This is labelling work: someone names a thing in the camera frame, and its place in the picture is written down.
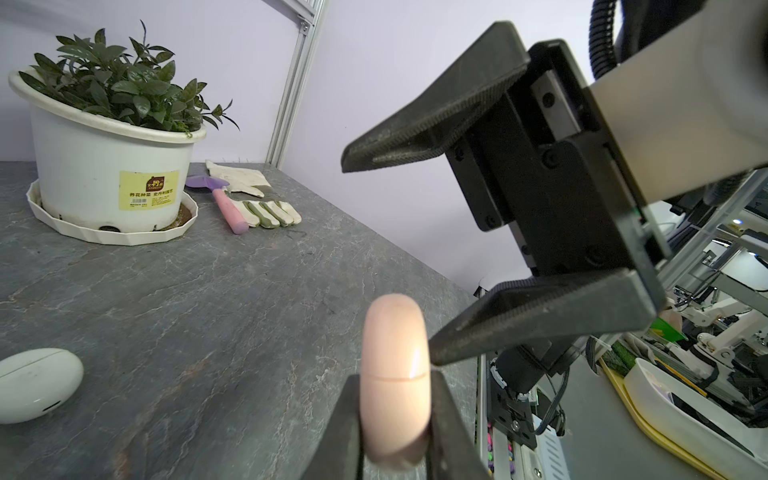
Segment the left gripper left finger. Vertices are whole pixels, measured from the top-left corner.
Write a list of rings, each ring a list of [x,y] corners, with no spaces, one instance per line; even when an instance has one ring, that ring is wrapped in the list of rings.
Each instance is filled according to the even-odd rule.
[[[360,376],[350,375],[301,479],[360,480],[364,450],[360,420]]]

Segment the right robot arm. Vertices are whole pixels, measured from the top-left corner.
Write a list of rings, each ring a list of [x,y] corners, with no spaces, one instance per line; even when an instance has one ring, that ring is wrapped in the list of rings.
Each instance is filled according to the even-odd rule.
[[[410,104],[350,143],[344,172],[445,156],[478,227],[509,227],[531,269],[443,327],[434,364],[500,355],[512,437],[536,443],[519,400],[565,372],[582,339],[648,326],[670,247],[650,217],[691,218],[767,163],[763,1],[597,1],[594,82],[567,43],[525,46],[491,25]]]

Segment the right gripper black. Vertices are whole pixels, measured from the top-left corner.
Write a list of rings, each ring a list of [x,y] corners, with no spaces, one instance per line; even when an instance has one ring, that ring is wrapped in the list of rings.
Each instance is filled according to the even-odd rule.
[[[512,22],[493,23],[415,100],[351,142],[341,169],[446,151],[478,226],[508,226],[535,278],[498,284],[443,326],[429,340],[434,365],[650,326],[669,249],[565,42],[527,53]]]

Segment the white earbud charging case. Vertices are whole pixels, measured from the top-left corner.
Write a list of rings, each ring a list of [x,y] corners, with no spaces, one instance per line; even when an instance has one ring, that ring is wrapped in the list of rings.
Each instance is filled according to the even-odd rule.
[[[66,402],[84,377],[82,361],[59,348],[27,350],[1,361],[1,424],[34,420]]]

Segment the pink earbud charging case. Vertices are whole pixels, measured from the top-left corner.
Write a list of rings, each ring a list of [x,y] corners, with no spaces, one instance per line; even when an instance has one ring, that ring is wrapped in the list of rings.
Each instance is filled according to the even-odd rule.
[[[431,417],[431,362],[423,313],[402,294],[369,307],[363,328],[360,421],[365,455],[387,470],[414,468],[425,455]]]

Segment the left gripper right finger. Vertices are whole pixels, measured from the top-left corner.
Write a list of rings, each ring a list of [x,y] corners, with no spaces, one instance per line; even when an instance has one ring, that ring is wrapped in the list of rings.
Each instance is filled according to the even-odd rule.
[[[430,442],[426,453],[428,479],[489,479],[487,467],[475,451],[443,374],[431,372]]]

